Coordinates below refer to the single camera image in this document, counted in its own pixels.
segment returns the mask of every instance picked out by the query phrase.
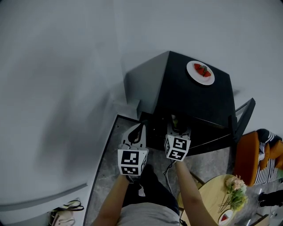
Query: striped fabric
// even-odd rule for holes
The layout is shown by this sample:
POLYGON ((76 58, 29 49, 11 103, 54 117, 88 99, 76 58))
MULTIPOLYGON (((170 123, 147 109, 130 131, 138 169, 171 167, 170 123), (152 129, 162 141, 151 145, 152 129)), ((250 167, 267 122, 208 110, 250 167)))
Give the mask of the striped fabric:
POLYGON ((266 184, 271 181, 275 181, 277 178, 278 169, 275 168, 275 159, 269 159, 267 167, 260 170, 260 166, 257 167, 255 185, 266 184))

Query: marble floor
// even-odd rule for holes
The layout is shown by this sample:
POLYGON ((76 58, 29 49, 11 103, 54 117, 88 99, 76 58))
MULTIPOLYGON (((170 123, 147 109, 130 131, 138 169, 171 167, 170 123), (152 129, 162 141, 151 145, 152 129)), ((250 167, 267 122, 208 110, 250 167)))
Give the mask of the marble floor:
MULTIPOLYGON (((135 124, 135 122, 123 118, 118 118, 116 121, 91 195, 91 200, 85 221, 86 226, 91 225, 91 223, 97 217, 104 199, 106 198, 117 176, 119 175, 117 163, 118 145, 121 142, 123 133, 135 124)), ((196 176, 206 182, 211 178, 214 178, 215 176, 221 174, 231 174, 234 166, 234 156, 235 151, 231 150, 230 148, 225 148, 210 153, 189 156, 186 157, 184 161, 186 162, 191 172, 193 172, 196 176)), ((160 182, 164 186, 166 186, 163 172, 170 164, 170 161, 166 158, 165 153, 163 151, 149 149, 148 163, 154 166, 154 171, 158 176, 160 182)), ((177 177, 174 167, 169 170, 168 178, 172 188, 172 193, 175 197, 177 197, 180 189, 177 183, 177 177)), ((265 193, 274 192, 283 189, 283 183, 280 184, 278 181, 275 181, 265 185, 255 185, 248 188, 247 195, 249 197, 249 202, 240 212, 237 213, 237 215, 229 225, 234 225, 235 223, 237 223, 237 225, 243 225, 252 216, 254 216, 256 212, 260 214, 266 214, 270 213, 270 211, 272 212, 275 210, 274 207, 272 208, 272 210, 270 209, 270 207, 258 207, 256 200, 260 189, 262 189, 262 191, 265 193)))

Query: wooden table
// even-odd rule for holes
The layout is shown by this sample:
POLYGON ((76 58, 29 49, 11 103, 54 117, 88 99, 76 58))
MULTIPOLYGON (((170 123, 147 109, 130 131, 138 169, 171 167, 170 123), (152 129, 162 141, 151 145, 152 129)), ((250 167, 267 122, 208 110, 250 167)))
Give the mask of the wooden table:
MULTIPOLYGON (((212 216, 213 220, 218 224, 220 216, 228 209, 230 209, 230 205, 226 207, 221 213, 219 211, 219 205, 223 202, 224 197, 226 196, 226 186, 225 181, 231 175, 225 174, 217 176, 207 183, 205 183, 200 189, 199 192, 202 196, 204 206, 206 207, 209 214, 212 216)), ((189 219, 187 217, 186 211, 183 212, 181 219, 184 220, 188 225, 189 219)))

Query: white wall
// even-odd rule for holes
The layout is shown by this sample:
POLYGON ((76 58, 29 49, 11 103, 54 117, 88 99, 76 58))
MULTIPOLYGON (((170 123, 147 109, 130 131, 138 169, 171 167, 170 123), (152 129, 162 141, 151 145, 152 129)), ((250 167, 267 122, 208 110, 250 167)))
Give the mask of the white wall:
POLYGON ((45 213, 43 215, 40 215, 38 217, 15 223, 15 224, 9 224, 8 226, 31 226, 31 225, 37 225, 37 226, 46 226, 49 224, 48 222, 48 214, 45 213))
POLYGON ((86 183, 125 101, 112 0, 4 0, 0 32, 0 205, 86 183))
POLYGON ((117 0, 126 71, 171 50, 230 74, 236 108, 256 107, 246 132, 283 136, 283 3, 280 0, 117 0))

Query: white plate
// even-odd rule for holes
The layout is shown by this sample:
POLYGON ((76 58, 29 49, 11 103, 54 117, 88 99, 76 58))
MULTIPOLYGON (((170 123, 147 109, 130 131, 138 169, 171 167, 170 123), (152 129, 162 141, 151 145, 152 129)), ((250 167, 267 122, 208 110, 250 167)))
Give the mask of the white plate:
POLYGON ((190 62, 187 64, 187 71, 188 71, 189 75, 190 75, 195 81, 197 81, 197 82, 200 83, 200 84, 203 84, 203 85, 206 85, 206 86, 209 86, 209 85, 213 84, 214 81, 215 81, 215 77, 214 77, 214 74, 213 74, 212 70, 207 66, 207 70, 210 72, 211 76, 209 76, 209 77, 203 77, 202 75, 200 75, 200 74, 195 70, 194 64, 200 64, 201 66, 207 66, 207 65, 205 65, 205 64, 202 63, 202 62, 192 60, 192 61, 190 61, 190 62))
POLYGON ((225 225, 228 223, 228 221, 231 219, 231 217, 233 216, 233 210, 226 210, 219 218, 218 224, 219 225, 225 225), (228 217, 228 219, 226 219, 225 221, 221 221, 222 217, 224 216, 224 214, 226 214, 226 216, 228 217))

